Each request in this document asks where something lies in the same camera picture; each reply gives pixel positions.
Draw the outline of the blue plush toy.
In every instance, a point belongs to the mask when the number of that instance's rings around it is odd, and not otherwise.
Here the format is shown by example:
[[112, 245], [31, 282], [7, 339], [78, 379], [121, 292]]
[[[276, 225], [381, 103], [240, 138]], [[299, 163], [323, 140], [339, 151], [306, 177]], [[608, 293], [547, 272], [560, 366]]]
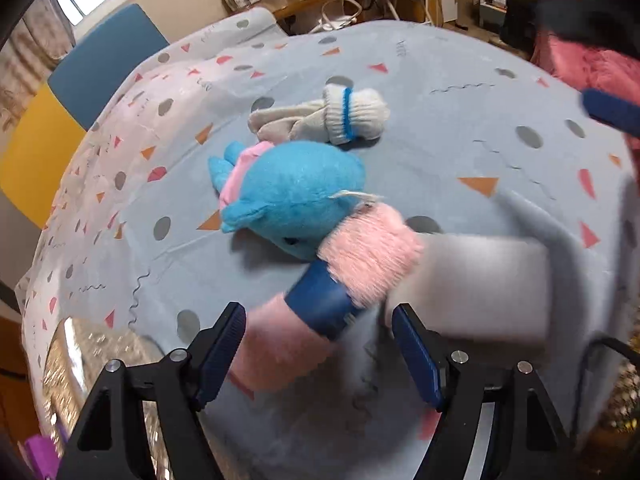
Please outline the blue plush toy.
[[232, 142], [207, 167], [224, 232], [249, 230], [303, 261], [356, 209], [366, 186], [359, 157], [314, 141]]

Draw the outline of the ornate gold tissue box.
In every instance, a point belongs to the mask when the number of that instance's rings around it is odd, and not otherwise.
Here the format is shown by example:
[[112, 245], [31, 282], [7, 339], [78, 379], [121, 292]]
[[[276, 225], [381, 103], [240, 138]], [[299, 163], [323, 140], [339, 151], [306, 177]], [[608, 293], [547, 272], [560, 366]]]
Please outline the ornate gold tissue box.
[[62, 452], [59, 479], [171, 479], [149, 374], [164, 364], [152, 340], [66, 318], [42, 376], [43, 407]]

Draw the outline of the white glove blue stripe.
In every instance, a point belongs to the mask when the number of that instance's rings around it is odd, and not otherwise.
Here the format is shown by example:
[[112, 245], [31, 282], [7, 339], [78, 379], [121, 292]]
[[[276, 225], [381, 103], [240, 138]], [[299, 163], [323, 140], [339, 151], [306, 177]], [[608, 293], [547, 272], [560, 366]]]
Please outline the white glove blue stripe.
[[305, 140], [344, 145], [378, 140], [389, 119], [390, 109], [377, 91], [327, 84], [321, 99], [254, 110], [247, 125], [259, 140], [272, 144]]

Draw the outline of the purple cardboard box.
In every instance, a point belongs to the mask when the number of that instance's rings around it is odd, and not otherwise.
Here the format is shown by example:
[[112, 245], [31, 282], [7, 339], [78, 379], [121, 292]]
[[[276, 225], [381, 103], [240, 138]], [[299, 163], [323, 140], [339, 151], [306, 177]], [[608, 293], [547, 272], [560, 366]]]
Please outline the purple cardboard box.
[[22, 443], [22, 454], [37, 479], [55, 480], [60, 458], [49, 437], [36, 434]]

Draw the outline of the pink towel blue band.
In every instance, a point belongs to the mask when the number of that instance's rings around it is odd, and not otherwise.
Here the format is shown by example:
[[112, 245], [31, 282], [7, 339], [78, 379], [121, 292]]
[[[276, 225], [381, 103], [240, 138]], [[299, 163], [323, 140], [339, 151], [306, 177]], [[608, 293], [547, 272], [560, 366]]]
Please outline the pink towel blue band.
[[251, 392], [278, 391], [329, 359], [337, 339], [379, 307], [419, 262], [423, 243], [392, 206], [359, 206], [320, 244], [288, 292], [248, 312], [230, 368]]

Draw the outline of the beige patterned curtain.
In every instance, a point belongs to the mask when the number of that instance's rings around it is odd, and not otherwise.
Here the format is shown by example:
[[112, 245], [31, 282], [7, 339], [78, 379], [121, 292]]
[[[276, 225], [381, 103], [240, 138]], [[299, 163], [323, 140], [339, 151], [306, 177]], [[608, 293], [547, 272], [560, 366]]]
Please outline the beige patterned curtain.
[[35, 0], [1, 49], [1, 134], [9, 136], [29, 102], [75, 47], [58, 0]]

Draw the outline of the grey yellow blue sofa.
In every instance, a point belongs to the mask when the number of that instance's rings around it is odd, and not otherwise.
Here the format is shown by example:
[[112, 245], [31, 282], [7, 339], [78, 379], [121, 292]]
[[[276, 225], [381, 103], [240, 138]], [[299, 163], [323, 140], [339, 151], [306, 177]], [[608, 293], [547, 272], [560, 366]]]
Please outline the grey yellow blue sofa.
[[137, 3], [96, 26], [40, 87], [1, 155], [1, 191], [42, 229], [80, 141], [127, 76], [168, 41]]

